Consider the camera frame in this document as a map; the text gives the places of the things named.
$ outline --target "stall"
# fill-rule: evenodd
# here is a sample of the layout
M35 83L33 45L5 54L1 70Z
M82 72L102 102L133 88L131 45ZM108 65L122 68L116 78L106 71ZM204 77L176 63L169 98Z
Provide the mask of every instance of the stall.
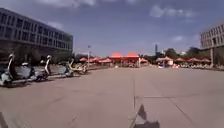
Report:
M164 58L158 58L156 60L159 67L172 67L173 66L173 59L169 58L168 56Z
M83 58L81 58L79 61L81 61L81 62L86 62L87 59L83 57Z
M121 67L122 66L122 59L123 56L119 52L114 53L112 56L109 57L115 67Z
M135 52L130 52L124 57L123 61L124 67L137 68L140 66L139 56Z

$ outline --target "sky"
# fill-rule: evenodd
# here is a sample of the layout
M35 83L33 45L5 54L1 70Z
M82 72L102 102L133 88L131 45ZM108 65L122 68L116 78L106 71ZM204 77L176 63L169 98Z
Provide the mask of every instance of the sky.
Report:
M224 22L224 0L0 0L0 7L74 36L76 53L153 55L200 47L200 33Z

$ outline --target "pavement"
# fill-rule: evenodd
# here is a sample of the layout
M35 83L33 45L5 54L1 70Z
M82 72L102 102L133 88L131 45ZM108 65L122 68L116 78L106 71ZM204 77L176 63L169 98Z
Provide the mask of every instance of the pavement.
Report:
M0 110L9 125L28 128L129 128L143 105L159 123L153 128L223 128L223 78L197 69L94 70L0 88Z

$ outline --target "building facade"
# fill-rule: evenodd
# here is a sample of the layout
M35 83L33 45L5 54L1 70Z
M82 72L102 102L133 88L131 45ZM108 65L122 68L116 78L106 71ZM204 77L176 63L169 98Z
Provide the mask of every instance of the building facade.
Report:
M201 33L201 50L213 64L224 64L224 23Z
M40 59L48 54L54 58L71 54L73 36L61 30L0 8L0 52L14 52Z

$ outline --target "lamp post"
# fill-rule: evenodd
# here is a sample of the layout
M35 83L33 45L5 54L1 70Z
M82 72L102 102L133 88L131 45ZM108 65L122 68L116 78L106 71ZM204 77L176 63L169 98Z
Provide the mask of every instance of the lamp post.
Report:
M87 64L88 68L89 68L90 48L91 48L91 46L88 45L88 64Z

